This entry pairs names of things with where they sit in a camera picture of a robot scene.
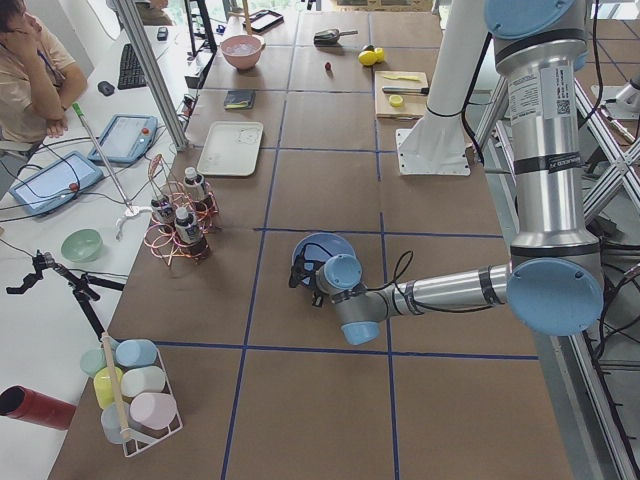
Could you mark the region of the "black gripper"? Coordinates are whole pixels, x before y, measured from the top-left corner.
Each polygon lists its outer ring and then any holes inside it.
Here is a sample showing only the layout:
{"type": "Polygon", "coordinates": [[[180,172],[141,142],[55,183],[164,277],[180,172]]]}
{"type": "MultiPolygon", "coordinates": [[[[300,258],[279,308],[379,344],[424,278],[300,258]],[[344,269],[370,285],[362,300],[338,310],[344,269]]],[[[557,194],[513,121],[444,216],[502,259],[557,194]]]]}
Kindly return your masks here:
{"type": "Polygon", "coordinates": [[[317,285],[316,274],[323,266],[323,263],[317,260],[307,260],[303,254],[295,257],[290,269],[288,286],[296,288],[303,285],[312,291],[312,305],[323,305],[323,292],[317,285]]]}

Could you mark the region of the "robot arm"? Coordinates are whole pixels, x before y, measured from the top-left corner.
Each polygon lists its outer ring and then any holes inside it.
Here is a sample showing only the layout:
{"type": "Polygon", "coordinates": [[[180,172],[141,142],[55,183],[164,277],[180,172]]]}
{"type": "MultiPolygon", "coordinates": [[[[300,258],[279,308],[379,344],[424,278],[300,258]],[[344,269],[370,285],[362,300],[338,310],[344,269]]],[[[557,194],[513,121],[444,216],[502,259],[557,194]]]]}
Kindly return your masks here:
{"type": "Polygon", "coordinates": [[[507,87],[519,229],[505,265],[369,288],[351,245],[335,234],[304,238],[289,284],[332,303],[346,340],[378,336],[382,320],[470,313],[508,304],[530,329],[577,334],[603,310],[600,247],[586,226],[574,71],[586,56],[586,1],[455,1],[424,116],[398,131],[405,175],[463,175],[464,112],[487,51],[507,87]]]}

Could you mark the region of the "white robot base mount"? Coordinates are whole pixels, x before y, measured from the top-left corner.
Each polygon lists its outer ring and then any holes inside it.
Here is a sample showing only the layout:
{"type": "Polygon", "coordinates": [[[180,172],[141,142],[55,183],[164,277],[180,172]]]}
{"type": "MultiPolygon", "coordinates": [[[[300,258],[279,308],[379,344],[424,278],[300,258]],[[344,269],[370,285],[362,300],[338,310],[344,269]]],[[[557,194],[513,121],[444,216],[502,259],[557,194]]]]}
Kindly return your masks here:
{"type": "Polygon", "coordinates": [[[490,42],[484,7],[481,0],[451,3],[425,114],[397,131],[402,175],[470,174],[462,118],[490,42]]]}

